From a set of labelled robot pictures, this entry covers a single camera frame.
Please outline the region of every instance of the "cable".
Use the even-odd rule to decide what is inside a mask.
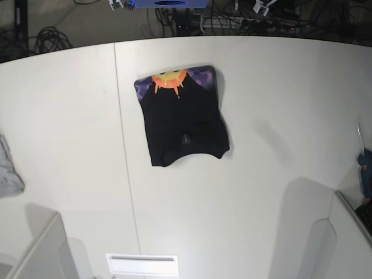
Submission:
[[[84,2],[78,2],[77,0],[74,0],[74,3],[76,5],[92,5],[92,4],[96,4],[98,2],[100,2],[101,0],[94,0],[92,2],[87,2],[87,3],[84,3]]]
[[[212,9],[210,10],[210,26],[212,28],[213,35],[216,35],[213,28],[213,9],[214,9],[214,0],[212,0]]]
[[[219,8],[219,6],[217,5],[217,3],[216,3],[216,8],[217,8],[217,11],[218,11],[218,13],[219,13],[219,15],[220,15],[220,14],[221,14],[221,11],[220,11],[220,8]],[[222,22],[221,22],[221,20],[220,20],[219,17],[218,17],[218,20],[219,20],[220,25],[221,25],[221,28],[222,28],[222,35],[225,35],[225,29],[223,28]]]
[[[160,22],[160,24],[162,25],[163,38],[165,37],[165,29],[164,29],[165,27],[169,27],[170,31],[172,33],[172,37],[175,37],[176,32],[173,29],[174,20],[169,19],[170,14],[169,14],[168,9],[166,9],[166,8],[155,8],[155,15],[156,15],[156,18],[157,18],[158,22]]]
[[[7,33],[14,33],[14,30],[4,30],[4,29],[0,28],[0,39],[4,40],[6,42],[6,44],[4,46],[0,46],[0,59],[3,55],[6,56],[7,54],[8,54],[8,56],[9,55],[12,56],[11,60],[13,60],[14,58],[18,59],[18,58],[28,56],[28,49],[26,47],[22,46],[22,42],[19,42],[17,40],[11,40],[10,38],[8,38],[6,36]],[[17,52],[16,53],[14,53],[14,52],[6,53],[5,51],[11,46],[14,46],[18,50],[20,50],[20,53],[17,53]]]
[[[314,1],[314,0],[307,0],[307,1],[303,1],[302,3],[297,3],[297,4],[295,5],[295,8],[300,7],[300,6],[302,6],[302,5],[304,5],[304,4],[307,4],[307,3],[313,2],[313,1]]]
[[[147,17],[147,25],[149,27],[149,31],[151,33],[151,36],[153,36],[154,38],[159,38],[158,36],[156,36],[152,30],[151,30],[151,25],[150,25],[150,15],[149,15],[149,8],[146,8],[146,17]]]
[[[318,13],[318,15],[317,15],[316,18],[315,18],[315,23],[317,23],[319,16],[324,12],[324,10],[326,9],[326,7],[328,6],[328,4],[329,4],[330,2],[331,2],[331,1],[328,0],[328,1],[323,5],[322,9],[320,10],[320,12]]]
[[[366,9],[366,10],[369,10],[369,11],[372,12],[371,8],[368,8],[368,7],[365,7],[365,6],[350,6],[348,10],[351,10],[351,9],[354,9],[354,8],[362,8],[362,9]]]
[[[53,26],[48,26],[41,29],[36,37],[31,37],[30,39],[36,39],[34,54],[42,54],[74,48],[68,37]]]
[[[205,33],[204,29],[203,29],[203,14],[200,15],[200,30],[201,32]]]

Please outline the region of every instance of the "dark floor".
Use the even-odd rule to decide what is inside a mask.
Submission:
[[[14,1],[0,0],[0,56],[2,52],[13,48],[19,51],[24,47],[9,44],[9,39],[4,38],[12,34]],[[191,35],[300,37],[370,46],[372,40],[366,39],[372,39],[372,35],[369,37],[369,33],[372,33],[369,27],[369,22],[372,23],[372,1],[360,2],[278,0],[271,6],[269,14],[263,17],[252,9],[255,0],[240,0],[238,11],[234,9],[233,1],[215,0],[213,13],[212,1],[204,11],[204,33],[200,30],[200,17],[194,16]],[[367,25],[359,27],[358,31],[350,31],[348,26],[352,23]],[[172,29],[173,33],[176,32],[174,24],[163,29],[154,9],[112,10],[108,0],[98,0],[92,5],[76,5],[73,0],[28,0],[28,36],[33,37],[29,40],[32,50],[28,54],[34,54],[35,37],[46,26],[54,26],[65,33],[74,47],[142,40],[154,36],[171,37]]]

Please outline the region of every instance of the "orange sun print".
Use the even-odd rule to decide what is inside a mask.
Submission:
[[[167,73],[154,74],[152,80],[155,82],[155,94],[160,88],[173,89],[179,99],[178,87],[183,87],[182,82],[186,77],[186,70],[168,71]]]

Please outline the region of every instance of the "white partition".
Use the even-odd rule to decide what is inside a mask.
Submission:
[[[55,213],[45,224],[6,279],[50,278],[80,279],[59,213]]]
[[[333,189],[358,183],[354,124],[369,146],[372,49],[257,37],[115,49],[141,252],[178,255],[182,279],[295,278]],[[217,70],[231,150],[221,160],[198,154],[152,167],[134,81],[199,65]]]
[[[337,245],[324,278],[370,278],[372,242],[347,210],[340,194],[333,200],[330,222],[337,233]]]
[[[54,210],[34,203],[22,204],[14,198],[0,200],[0,278],[22,260],[52,220]]]

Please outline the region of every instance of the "white tabletop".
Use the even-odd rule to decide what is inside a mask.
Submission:
[[[199,65],[217,70],[231,150],[152,167],[134,81]],[[358,183],[354,123],[370,144],[371,74],[372,49],[260,37],[123,42],[0,65],[0,132],[27,186],[15,200],[60,211],[102,278],[104,253],[178,255],[182,279],[295,277],[332,190]]]
[[[179,255],[184,279],[296,277],[331,189],[358,183],[354,125],[370,143],[372,49],[257,37],[115,48],[141,252]],[[219,73],[231,150],[152,167],[133,83],[196,65]]]

